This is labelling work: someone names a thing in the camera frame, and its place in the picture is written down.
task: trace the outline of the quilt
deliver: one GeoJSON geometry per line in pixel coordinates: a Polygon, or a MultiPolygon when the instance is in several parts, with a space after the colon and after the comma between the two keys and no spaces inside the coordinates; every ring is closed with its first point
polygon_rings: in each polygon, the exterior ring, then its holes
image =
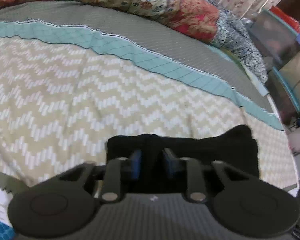
{"type": "Polygon", "coordinates": [[[258,142],[260,178],[295,187],[280,121],[217,76],[83,25],[0,22],[0,171],[28,185],[104,164],[118,134],[205,138],[239,124],[258,142]]]}
{"type": "MultiPolygon", "coordinates": [[[[29,1],[0,0],[0,8],[29,1]]],[[[233,18],[208,0],[59,0],[80,1],[95,6],[119,9],[147,17],[217,48],[229,50],[265,83],[266,69],[259,51],[250,38],[233,27],[233,18]]]]}

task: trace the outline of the beige and white quilt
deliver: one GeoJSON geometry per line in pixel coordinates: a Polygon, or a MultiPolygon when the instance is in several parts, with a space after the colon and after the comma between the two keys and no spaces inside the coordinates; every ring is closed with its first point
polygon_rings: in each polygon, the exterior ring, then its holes
{"type": "Polygon", "coordinates": [[[30,184],[105,163],[115,135],[205,138],[246,124],[261,179],[298,182],[288,140],[229,99],[77,45],[0,38],[0,171],[30,184]]]}

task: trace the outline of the teal fabric band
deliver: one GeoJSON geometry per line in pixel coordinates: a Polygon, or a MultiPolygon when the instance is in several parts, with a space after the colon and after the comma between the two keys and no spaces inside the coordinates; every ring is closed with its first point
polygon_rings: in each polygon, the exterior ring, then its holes
{"type": "Polygon", "coordinates": [[[244,106],[248,114],[269,126],[283,130],[278,118],[260,108],[249,98],[217,76],[199,72],[180,62],[144,49],[127,38],[92,30],[87,26],[56,26],[40,20],[28,22],[0,22],[0,37],[19,36],[23,39],[39,39],[51,44],[74,44],[92,49],[98,54],[112,54],[131,60],[135,65],[183,82],[192,87],[231,100],[238,107],[244,106]]]}

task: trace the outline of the round black pad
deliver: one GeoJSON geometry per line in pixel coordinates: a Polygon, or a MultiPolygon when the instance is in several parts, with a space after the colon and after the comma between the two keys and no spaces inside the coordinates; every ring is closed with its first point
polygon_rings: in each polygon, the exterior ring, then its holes
{"type": "Polygon", "coordinates": [[[70,234],[86,225],[95,210],[94,198],[83,188],[67,182],[49,188],[30,189],[16,195],[8,216],[16,232],[24,236],[51,238],[70,234]]]}
{"type": "Polygon", "coordinates": [[[213,200],[215,218],[248,237],[282,235],[299,218],[298,202],[289,193],[259,181],[233,181],[213,200]]]}

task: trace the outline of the chevron pattern quilt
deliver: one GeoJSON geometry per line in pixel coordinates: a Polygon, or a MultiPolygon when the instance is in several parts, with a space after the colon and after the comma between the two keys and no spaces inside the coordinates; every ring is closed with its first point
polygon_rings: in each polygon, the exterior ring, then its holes
{"type": "Polygon", "coordinates": [[[84,26],[0,23],[0,171],[28,185],[105,163],[115,135],[205,138],[239,124],[258,141],[261,179],[296,184],[279,121],[218,77],[84,26]]]}

